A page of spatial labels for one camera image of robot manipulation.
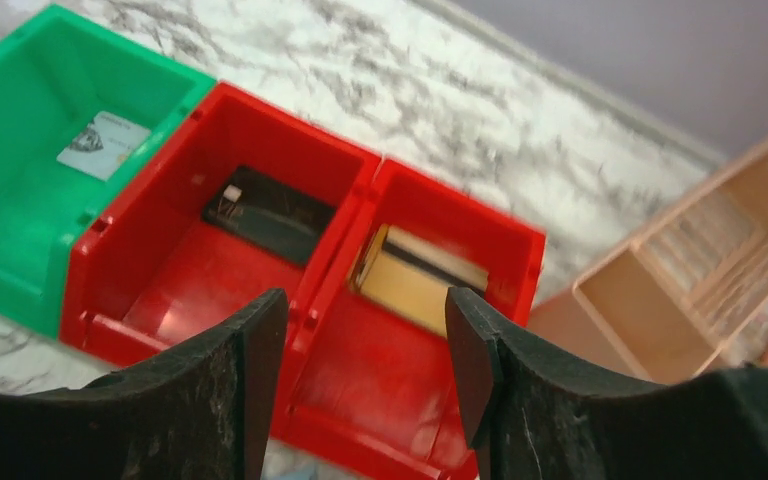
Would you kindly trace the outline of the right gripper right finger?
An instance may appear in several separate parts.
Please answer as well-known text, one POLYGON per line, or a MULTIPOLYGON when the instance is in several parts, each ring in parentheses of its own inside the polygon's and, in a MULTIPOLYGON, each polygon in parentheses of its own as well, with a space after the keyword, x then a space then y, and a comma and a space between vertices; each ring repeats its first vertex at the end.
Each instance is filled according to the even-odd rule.
POLYGON ((446 297, 464 437, 483 479, 768 479, 768 368, 629 377, 446 297))

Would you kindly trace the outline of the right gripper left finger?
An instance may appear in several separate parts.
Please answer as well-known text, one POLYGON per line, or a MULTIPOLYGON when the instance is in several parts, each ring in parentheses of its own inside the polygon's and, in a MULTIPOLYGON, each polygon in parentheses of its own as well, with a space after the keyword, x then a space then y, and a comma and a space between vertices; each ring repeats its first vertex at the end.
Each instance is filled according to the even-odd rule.
POLYGON ((0 479, 257 479, 288 324, 273 288, 79 389, 0 394, 0 479))

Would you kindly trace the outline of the dark card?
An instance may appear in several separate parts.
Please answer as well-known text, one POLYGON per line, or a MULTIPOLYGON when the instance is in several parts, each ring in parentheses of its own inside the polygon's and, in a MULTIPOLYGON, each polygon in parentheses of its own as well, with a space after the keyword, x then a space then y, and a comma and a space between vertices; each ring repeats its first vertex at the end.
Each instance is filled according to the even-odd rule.
POLYGON ((202 210, 202 219, 294 265, 310 261, 336 209, 241 166, 202 210))

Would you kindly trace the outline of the blue leather card holder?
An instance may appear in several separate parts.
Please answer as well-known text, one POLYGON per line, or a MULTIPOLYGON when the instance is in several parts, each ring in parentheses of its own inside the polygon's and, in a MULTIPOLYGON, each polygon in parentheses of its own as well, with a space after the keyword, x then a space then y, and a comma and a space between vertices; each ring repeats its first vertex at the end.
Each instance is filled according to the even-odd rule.
POLYGON ((270 477, 270 480, 316 480, 317 479, 317 465, 309 464, 297 468, 292 471, 288 471, 282 474, 278 474, 270 477))

